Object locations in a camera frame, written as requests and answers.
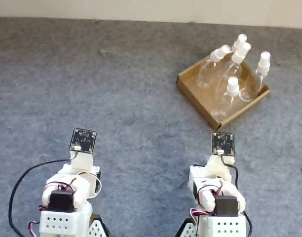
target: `black cable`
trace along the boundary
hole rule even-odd
[[[236,187],[236,189],[238,189],[238,179],[239,179],[239,171],[238,171],[238,168],[235,167],[235,166],[232,165],[232,164],[226,164],[225,161],[224,161],[223,155],[221,155],[221,161],[222,161],[222,163],[223,163],[225,166],[228,166],[228,167],[230,167],[230,168],[235,169],[235,187]]]
[[[250,236],[252,235],[252,230],[253,230],[252,221],[250,220],[250,218],[248,217],[248,214],[246,214],[245,211],[243,211],[243,214],[244,214],[244,216],[245,216],[245,218],[246,218],[246,220],[248,221],[249,226],[250,226],[250,228],[249,228],[249,233],[248,233],[248,236],[247,236],[247,237],[250,237]]]
[[[25,237],[22,233],[20,233],[20,231],[15,227],[15,225],[13,224],[13,220],[12,220],[12,208],[13,208],[13,200],[14,200],[14,196],[15,196],[15,192],[19,186],[19,184],[21,183],[21,181],[24,179],[24,177],[29,173],[29,171],[31,171],[32,169],[35,169],[39,166],[42,166],[44,164],[50,164],[50,163],[56,163],[56,162],[63,162],[63,161],[71,161],[73,160],[74,158],[72,159],[56,159],[56,160],[51,160],[51,161],[46,161],[46,162],[42,162],[40,164],[36,164],[30,168],[28,168],[23,174],[22,176],[17,180],[14,188],[13,188],[13,191],[12,191],[12,194],[11,194],[11,197],[9,198],[9,205],[8,205],[8,223],[9,225],[11,226],[11,228],[14,230],[14,232],[19,236],[19,237]]]
[[[196,237],[198,236],[199,217],[200,216],[197,217],[197,229],[196,229],[196,235],[195,235]]]
[[[226,164],[225,161],[224,161],[223,155],[221,155],[221,161],[222,161],[222,163],[223,163],[225,166],[231,167],[231,168],[233,168],[233,169],[235,170],[235,187],[236,187],[236,189],[239,190],[239,188],[238,188],[238,178],[239,178],[239,171],[238,171],[238,168],[235,167],[235,166],[232,165],[232,164]],[[251,235],[252,235],[252,230],[253,230],[252,222],[251,222],[249,216],[246,214],[245,211],[243,211],[243,214],[244,214],[244,216],[245,216],[245,218],[246,218],[246,220],[248,221],[249,226],[250,226],[247,237],[251,237]]]

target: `circuit board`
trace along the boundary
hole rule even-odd
[[[211,133],[211,154],[220,155],[221,151],[223,151],[223,155],[225,156],[234,156],[233,133]]]
[[[80,152],[93,153],[97,131],[91,131],[81,128],[76,128],[70,143],[70,151],[75,151],[76,146],[80,147]]]

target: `white wire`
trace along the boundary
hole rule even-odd
[[[78,151],[75,151],[75,155],[74,155],[74,157],[73,157],[73,158],[70,158],[69,160],[73,160],[73,159],[75,159],[75,158],[77,157],[77,155],[78,155]]]
[[[191,219],[194,221],[194,224],[197,226],[198,222],[196,221],[196,219],[194,218],[194,216],[192,215],[193,210],[196,210],[196,208],[191,208],[189,210],[189,216],[191,217]]]
[[[97,191],[93,196],[87,198],[87,199],[92,199],[92,198],[95,198],[95,197],[101,192],[101,190],[102,190],[102,182],[101,182],[101,180],[97,177],[97,175],[92,174],[92,173],[90,173],[90,172],[88,172],[88,171],[81,171],[81,172],[77,173],[77,175],[82,175],[82,174],[85,174],[85,173],[94,176],[95,179],[96,179],[96,180],[99,182],[99,184],[100,184],[100,188],[98,189],[98,191]]]

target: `spray nozzle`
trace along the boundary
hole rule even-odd
[[[239,87],[239,83],[238,83],[238,78],[236,77],[229,77],[228,78],[228,85],[226,87],[228,93],[231,96],[236,96],[239,91],[240,91],[240,87]]]
[[[232,61],[240,64],[244,60],[247,53],[250,51],[251,45],[248,42],[244,42],[242,47],[240,47],[235,53],[232,55]]]
[[[264,51],[261,53],[261,58],[259,61],[257,71],[262,74],[266,74],[269,71],[269,67],[270,67],[270,53]]]
[[[243,44],[246,42],[247,36],[245,34],[239,34],[236,41],[233,43],[231,50],[232,52],[237,51],[240,47],[243,46]]]
[[[210,54],[210,59],[215,63],[222,60],[228,53],[230,53],[230,47],[228,45],[222,45]]]

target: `wire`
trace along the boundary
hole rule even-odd
[[[68,189],[69,187],[71,188],[71,190],[74,192],[74,189],[70,186],[70,184],[67,184],[65,182],[60,182],[60,181],[53,181],[53,182],[49,182],[44,186],[44,189],[48,188],[49,186],[51,186],[51,184],[62,184],[65,185],[64,190]]]
[[[9,204],[8,204],[8,223],[9,225],[11,226],[11,228],[14,230],[14,232],[20,236],[20,237],[25,237],[16,227],[15,225],[13,224],[13,220],[12,220],[12,208],[13,208],[13,201],[14,201],[14,196],[15,196],[15,193],[16,193],[16,190],[19,186],[19,184],[21,183],[21,181],[24,179],[24,177],[32,170],[32,169],[35,169],[39,166],[42,166],[42,165],[45,165],[45,164],[51,164],[51,163],[56,163],[56,162],[63,162],[63,161],[70,161],[70,160],[73,160],[76,158],[78,154],[78,151],[75,152],[75,156],[73,158],[70,158],[70,159],[56,159],[56,160],[50,160],[50,161],[46,161],[46,162],[42,162],[40,164],[36,164],[30,168],[28,168],[22,175],[21,177],[19,177],[19,179],[17,180],[13,190],[12,190],[12,193],[11,193],[11,197],[9,198]]]
[[[228,166],[228,167],[230,167],[230,168],[235,169],[235,187],[236,187],[236,189],[238,189],[238,179],[239,179],[239,171],[238,171],[238,168],[235,167],[235,166],[232,165],[232,164],[226,164],[225,161],[224,161],[223,155],[221,155],[221,161],[222,161],[222,163],[223,163],[225,166]]]
[[[71,180],[71,182],[69,183],[69,185],[67,185],[64,190],[67,190],[68,188],[71,188],[73,191],[73,188],[71,187],[71,184],[76,180],[76,178],[74,178],[73,180]]]
[[[82,174],[89,174],[89,175],[92,175],[92,176],[94,176],[94,177],[96,178],[96,180],[99,182],[99,184],[100,184],[99,190],[98,190],[93,196],[88,197],[87,199],[95,198],[95,197],[101,192],[101,190],[102,190],[102,182],[101,182],[101,180],[97,177],[97,175],[92,174],[92,173],[90,173],[90,172],[88,172],[88,171],[82,171],[82,172],[77,173],[77,175],[82,175]]]
[[[196,228],[196,237],[198,236],[198,228],[199,228],[199,216],[197,217],[197,222],[198,222],[198,225],[197,225],[197,228]]]
[[[222,163],[223,163],[225,166],[231,167],[231,168],[233,168],[233,169],[235,170],[235,187],[236,187],[236,189],[239,190],[239,188],[238,188],[238,178],[239,178],[239,171],[238,171],[238,168],[235,167],[234,165],[226,164],[225,161],[224,161],[223,155],[221,155],[221,161],[222,161]],[[245,218],[246,218],[246,220],[248,221],[249,226],[250,226],[247,237],[251,237],[251,235],[252,235],[252,230],[253,230],[252,221],[250,220],[249,216],[246,214],[245,211],[243,211],[243,214],[244,214],[244,216],[245,216]]]
[[[245,218],[246,218],[246,220],[248,221],[249,226],[250,226],[249,233],[248,233],[248,236],[247,236],[247,237],[251,237],[251,235],[252,235],[252,230],[253,230],[252,221],[250,220],[250,218],[248,217],[248,214],[246,214],[245,211],[243,211],[243,214],[244,214],[244,216],[245,216]]]
[[[34,230],[33,230],[33,227],[32,225],[33,224],[39,224],[39,222],[37,221],[31,221],[29,224],[28,224],[28,230],[29,230],[29,233],[31,233],[32,237],[37,237]]]
[[[199,222],[196,221],[196,219],[194,218],[194,216],[211,215],[211,214],[213,214],[213,212],[201,211],[201,210],[197,210],[196,208],[191,208],[189,210],[189,216],[193,220],[194,225],[198,225],[199,224]]]
[[[203,188],[206,188],[206,187],[208,187],[208,186],[216,187],[216,188],[218,188],[218,190],[215,192],[215,195],[216,195],[216,194],[218,195],[219,192],[220,192],[220,190],[221,190],[221,188],[222,188],[222,186],[223,186],[223,184],[222,184],[221,181],[220,181],[220,183],[221,183],[221,186],[220,186],[220,187],[218,187],[218,186],[216,186],[216,185],[212,185],[212,184],[206,184],[206,185],[202,186],[202,187],[197,191],[197,202],[198,202],[198,204],[201,205],[201,204],[200,204],[200,198],[199,198],[199,192],[200,192]]]

